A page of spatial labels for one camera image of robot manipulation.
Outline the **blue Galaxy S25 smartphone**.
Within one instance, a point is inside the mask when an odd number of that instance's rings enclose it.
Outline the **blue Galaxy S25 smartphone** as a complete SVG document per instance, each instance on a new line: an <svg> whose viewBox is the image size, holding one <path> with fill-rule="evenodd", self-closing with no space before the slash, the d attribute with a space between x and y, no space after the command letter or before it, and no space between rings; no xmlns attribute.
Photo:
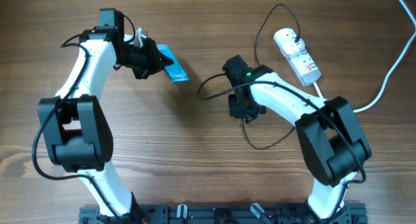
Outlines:
<svg viewBox="0 0 416 224"><path fill-rule="evenodd" d="M157 48L164 56L167 56L174 62L172 65L164 67L165 73L169 76L172 83L179 84L188 82L190 80L189 76L181 67L180 63L177 61L170 48L166 44L157 44Z"/></svg>

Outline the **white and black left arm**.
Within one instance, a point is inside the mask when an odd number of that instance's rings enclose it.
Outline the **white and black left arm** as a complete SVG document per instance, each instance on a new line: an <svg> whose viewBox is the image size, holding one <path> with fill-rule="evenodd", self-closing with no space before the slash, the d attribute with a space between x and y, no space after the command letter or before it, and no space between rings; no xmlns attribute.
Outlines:
<svg viewBox="0 0 416 224"><path fill-rule="evenodd" d="M96 199L94 214L103 223L144 223L146 215L135 196L123 184L111 162L112 132L99 103L112 69L131 68L136 79L147 79L177 60L163 44L135 32L126 37L128 17L114 8L99 11L99 23L68 38L63 47L78 47L79 56L65 85L52 98L38 104L40 128L32 145L32 162L44 178L57 180L40 168L37 148L40 138L50 161L67 172L60 180L80 179Z"/></svg>

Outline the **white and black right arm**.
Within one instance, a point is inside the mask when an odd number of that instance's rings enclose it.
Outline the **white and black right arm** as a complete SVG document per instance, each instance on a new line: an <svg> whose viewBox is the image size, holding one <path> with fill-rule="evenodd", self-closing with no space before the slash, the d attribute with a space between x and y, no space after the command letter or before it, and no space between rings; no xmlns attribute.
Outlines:
<svg viewBox="0 0 416 224"><path fill-rule="evenodd" d="M372 155L350 103L303 92L267 66L251 68L239 55L227 60L222 71L231 83L232 117L246 125L270 109L293 126L315 178L307 199L309 214L321 223L335 222L346 208L348 187L365 182L363 165Z"/></svg>

